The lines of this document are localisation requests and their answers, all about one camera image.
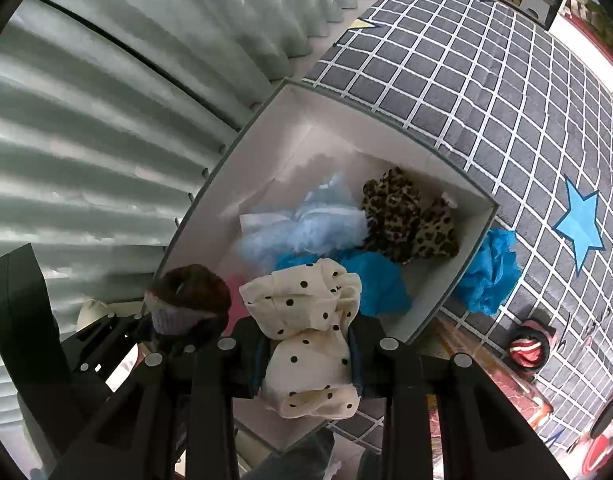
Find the grey grid rug with stars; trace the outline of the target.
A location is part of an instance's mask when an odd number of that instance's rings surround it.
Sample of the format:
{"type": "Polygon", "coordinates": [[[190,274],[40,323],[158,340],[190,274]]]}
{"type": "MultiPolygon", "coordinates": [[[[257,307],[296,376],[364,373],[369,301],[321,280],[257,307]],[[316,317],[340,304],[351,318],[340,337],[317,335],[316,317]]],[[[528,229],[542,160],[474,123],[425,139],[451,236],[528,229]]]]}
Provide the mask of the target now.
{"type": "Polygon", "coordinates": [[[306,73],[432,144],[498,203],[522,275],[497,315],[454,300],[444,321],[502,352],[534,316],[565,346],[538,373],[553,452],[613,389],[613,101],[548,32],[487,0],[377,0],[306,73]]]}

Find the light blue fluffy cloth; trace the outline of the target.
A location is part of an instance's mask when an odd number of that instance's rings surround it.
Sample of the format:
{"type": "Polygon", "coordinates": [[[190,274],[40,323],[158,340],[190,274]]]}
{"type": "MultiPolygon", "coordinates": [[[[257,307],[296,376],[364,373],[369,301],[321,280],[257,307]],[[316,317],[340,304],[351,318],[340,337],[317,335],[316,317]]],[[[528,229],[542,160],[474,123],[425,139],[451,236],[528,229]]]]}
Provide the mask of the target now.
{"type": "Polygon", "coordinates": [[[296,209],[250,212],[239,222],[238,256],[264,269],[283,254],[321,256],[361,246],[368,234],[364,210],[341,174],[309,191],[296,209]]]}

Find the grey pleated curtain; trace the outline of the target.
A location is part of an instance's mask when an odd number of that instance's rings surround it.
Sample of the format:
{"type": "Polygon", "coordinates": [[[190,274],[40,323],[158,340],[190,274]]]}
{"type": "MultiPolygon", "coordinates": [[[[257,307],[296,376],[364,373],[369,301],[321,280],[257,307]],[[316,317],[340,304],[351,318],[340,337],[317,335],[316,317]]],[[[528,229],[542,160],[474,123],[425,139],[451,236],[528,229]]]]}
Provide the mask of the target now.
{"type": "Polygon", "coordinates": [[[137,297],[254,105],[358,0],[24,0],[0,35],[0,256],[61,337],[137,297]]]}

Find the white storage box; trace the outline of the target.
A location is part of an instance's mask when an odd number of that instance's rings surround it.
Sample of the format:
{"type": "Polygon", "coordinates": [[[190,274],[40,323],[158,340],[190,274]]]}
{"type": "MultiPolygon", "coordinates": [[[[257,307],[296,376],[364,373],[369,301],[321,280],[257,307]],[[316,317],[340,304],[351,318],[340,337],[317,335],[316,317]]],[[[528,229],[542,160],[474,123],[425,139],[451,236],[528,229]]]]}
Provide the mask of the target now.
{"type": "Polygon", "coordinates": [[[192,202],[158,271],[200,263],[222,278],[250,280],[263,266],[236,253],[243,214],[296,210],[325,184],[333,186],[331,203],[359,206],[364,183],[392,167],[401,168],[427,200],[446,196],[456,208],[458,255],[407,264],[403,281],[411,306],[380,318],[387,335],[409,344],[467,270],[497,203],[410,131],[308,84],[282,81],[256,111],[192,202]]]}

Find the cream polka dot cloth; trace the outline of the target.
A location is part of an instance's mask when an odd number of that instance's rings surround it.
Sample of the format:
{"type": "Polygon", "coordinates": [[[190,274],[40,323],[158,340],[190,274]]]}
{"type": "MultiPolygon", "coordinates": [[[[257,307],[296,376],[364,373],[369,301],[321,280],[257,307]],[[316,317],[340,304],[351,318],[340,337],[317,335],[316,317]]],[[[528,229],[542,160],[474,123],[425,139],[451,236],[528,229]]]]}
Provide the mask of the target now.
{"type": "Polygon", "coordinates": [[[352,382],[347,333],[361,305],[361,278],[321,258],[239,288],[244,307],[274,349],[260,397],[285,419],[352,417],[361,396],[352,382]]]}

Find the red and black sock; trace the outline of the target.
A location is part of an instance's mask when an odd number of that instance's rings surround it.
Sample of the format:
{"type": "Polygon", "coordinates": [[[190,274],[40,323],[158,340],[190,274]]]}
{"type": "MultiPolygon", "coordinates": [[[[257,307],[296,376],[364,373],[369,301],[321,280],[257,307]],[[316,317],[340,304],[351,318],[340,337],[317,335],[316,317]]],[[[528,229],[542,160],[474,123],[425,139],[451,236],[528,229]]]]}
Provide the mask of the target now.
{"type": "Polygon", "coordinates": [[[524,377],[533,377],[546,365],[557,342],[555,328],[538,318],[528,318],[510,339],[507,349],[510,366],[524,377]]]}

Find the brown knitted sock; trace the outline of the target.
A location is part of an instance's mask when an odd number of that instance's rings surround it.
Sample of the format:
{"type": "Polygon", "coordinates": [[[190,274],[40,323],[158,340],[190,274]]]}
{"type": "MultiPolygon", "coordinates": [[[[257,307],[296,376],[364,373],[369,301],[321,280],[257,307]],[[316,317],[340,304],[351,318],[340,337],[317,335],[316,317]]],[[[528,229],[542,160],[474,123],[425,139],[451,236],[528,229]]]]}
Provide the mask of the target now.
{"type": "Polygon", "coordinates": [[[145,292],[145,306],[154,331],[162,336],[182,336],[196,328],[218,335],[229,321],[229,288],[202,264],[169,270],[145,292]]]}

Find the leopard print cloth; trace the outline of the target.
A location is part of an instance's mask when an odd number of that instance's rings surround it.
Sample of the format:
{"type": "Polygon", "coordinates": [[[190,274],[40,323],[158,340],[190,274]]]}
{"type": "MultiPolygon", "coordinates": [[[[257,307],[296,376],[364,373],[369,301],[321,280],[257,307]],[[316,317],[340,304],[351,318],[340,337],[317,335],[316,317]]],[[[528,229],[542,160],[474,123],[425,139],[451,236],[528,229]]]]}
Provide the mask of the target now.
{"type": "Polygon", "coordinates": [[[453,208],[442,197],[423,195],[399,167],[364,183],[361,209],[368,229],[364,248],[394,263],[406,266],[459,253],[453,208]]]}

